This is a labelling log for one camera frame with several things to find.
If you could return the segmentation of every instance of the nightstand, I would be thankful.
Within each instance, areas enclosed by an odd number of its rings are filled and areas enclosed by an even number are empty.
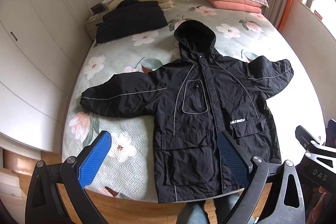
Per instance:
[[[106,15],[109,11],[103,11],[98,15],[90,17],[85,23],[85,29],[88,32],[92,40],[96,39],[97,28],[103,22],[103,16]]]

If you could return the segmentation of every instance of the mattress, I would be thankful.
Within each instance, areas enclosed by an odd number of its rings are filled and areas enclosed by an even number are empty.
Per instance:
[[[214,9],[206,0],[175,0],[174,7],[164,14],[168,26],[94,44],[84,62],[65,122],[63,160],[77,156],[101,130],[112,136],[112,147],[87,189],[117,198],[158,201],[152,150],[153,117],[101,117],[85,113],[79,101],[84,90],[106,82],[116,73],[148,73],[178,59],[179,48],[173,34],[185,20],[198,20],[211,28],[216,34],[215,47],[224,56],[251,62],[264,55],[271,61],[286,58],[291,62],[293,79],[282,92],[267,100],[283,161],[289,159],[298,164],[305,153],[295,139],[298,125],[325,141],[320,104],[305,69],[284,38],[261,14]]]

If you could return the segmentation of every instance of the jacket pocket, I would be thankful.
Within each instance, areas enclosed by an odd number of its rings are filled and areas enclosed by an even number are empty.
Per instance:
[[[256,134],[262,132],[264,129],[266,119],[263,120],[252,120],[244,121],[231,124],[233,132],[236,134],[237,138],[245,137],[248,135]]]
[[[186,114],[202,114],[208,111],[201,80],[189,80],[185,84],[182,111]]]
[[[213,160],[208,133],[162,136],[166,184],[191,185],[213,179]]]

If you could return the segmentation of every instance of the black jacket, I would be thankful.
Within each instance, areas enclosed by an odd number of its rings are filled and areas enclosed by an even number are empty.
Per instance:
[[[216,36],[189,20],[174,33],[181,60],[144,74],[113,75],[83,92],[86,111],[109,117],[153,115],[154,175],[159,203],[201,199],[241,188],[220,160],[217,135],[227,130],[251,155],[280,163],[266,99],[293,77],[288,60],[251,63],[221,56]]]
[[[167,25],[157,1],[123,0],[115,10],[103,16],[103,22],[97,28],[96,42],[100,44]]]

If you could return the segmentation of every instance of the metal screw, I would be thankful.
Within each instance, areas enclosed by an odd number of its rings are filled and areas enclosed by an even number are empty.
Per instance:
[[[43,165],[44,165],[44,162],[40,160],[37,162],[36,167],[42,167]]]
[[[253,161],[256,162],[256,163],[261,163],[263,160],[258,156],[254,156]]]
[[[289,167],[292,167],[294,163],[291,160],[286,160],[286,165],[288,165]]]
[[[71,156],[71,157],[67,158],[67,163],[69,163],[69,164],[74,163],[75,160],[76,160],[76,158]]]

